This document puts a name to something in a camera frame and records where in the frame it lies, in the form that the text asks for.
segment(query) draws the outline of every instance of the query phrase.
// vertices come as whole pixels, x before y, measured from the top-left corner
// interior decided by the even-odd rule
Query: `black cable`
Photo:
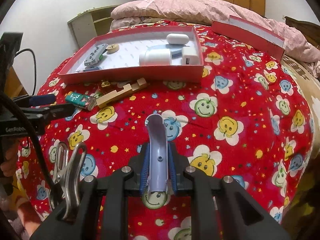
[[[36,55],[35,55],[35,53],[33,52],[32,49],[22,49],[22,50],[18,51],[14,57],[17,57],[19,54],[21,54],[22,52],[25,52],[25,51],[30,51],[32,53],[32,56],[33,56],[33,63],[34,63],[34,69],[35,69],[35,84],[33,86],[32,95],[34,96],[34,94],[36,92],[36,84],[37,84],[37,63],[36,63]]]
[[[21,109],[14,103],[3,91],[0,91],[0,102],[1,104],[8,109],[22,124],[22,126],[26,129],[28,135],[30,136],[30,139],[33,143],[33,147],[36,151],[36,155],[39,161],[39,165],[41,168],[41,171],[44,175],[44,180],[48,184],[48,186],[51,189],[51,194],[53,196],[57,196],[57,188],[55,184],[53,183],[53,180],[50,176],[50,173],[48,171],[47,165],[45,164],[45,160],[42,154],[41,146],[39,143],[38,136],[36,135],[36,131],[33,128],[32,124],[28,120],[28,118],[25,116],[25,114],[21,111]]]

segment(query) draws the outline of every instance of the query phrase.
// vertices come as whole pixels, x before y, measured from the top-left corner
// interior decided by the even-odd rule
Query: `metal bolt head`
[[[128,173],[131,171],[131,168],[129,166],[124,166],[121,168],[121,171],[124,172],[124,173]]]
[[[94,176],[92,176],[92,175],[88,175],[88,176],[84,177],[85,182],[91,182],[91,181],[93,181],[93,179],[94,179]]]
[[[233,178],[231,176],[224,176],[223,177],[224,182],[231,183],[233,182]]]
[[[195,172],[196,168],[194,166],[188,166],[188,167],[186,167],[186,171],[187,172]]]

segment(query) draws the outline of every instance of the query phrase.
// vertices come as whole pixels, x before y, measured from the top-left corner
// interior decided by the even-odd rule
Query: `wooden round piece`
[[[112,44],[107,47],[107,52],[112,54],[119,50],[119,44]]]

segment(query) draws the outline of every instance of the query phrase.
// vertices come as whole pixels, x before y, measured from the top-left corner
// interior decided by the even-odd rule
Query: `metal clip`
[[[66,200],[66,212],[62,218],[63,220],[67,220],[80,205],[78,184],[86,154],[87,146],[83,142],[77,143],[68,162],[69,150],[67,144],[65,142],[58,143],[53,182],[60,184]],[[49,199],[53,210],[56,204],[52,198],[49,197]]]

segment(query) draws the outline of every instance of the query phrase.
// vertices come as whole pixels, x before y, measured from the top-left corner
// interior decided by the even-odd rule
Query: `black gripper frame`
[[[127,197],[140,197],[141,169],[147,143],[130,159],[127,173],[118,169],[111,176],[81,181],[81,203],[72,221],[61,218],[65,201],[47,217],[30,240],[94,240],[102,197],[106,196],[101,223],[101,240],[128,239]],[[290,240],[288,233],[234,179],[218,179],[195,169],[187,172],[189,161],[169,145],[176,196],[191,197],[192,240]],[[215,197],[218,210],[213,201]]]

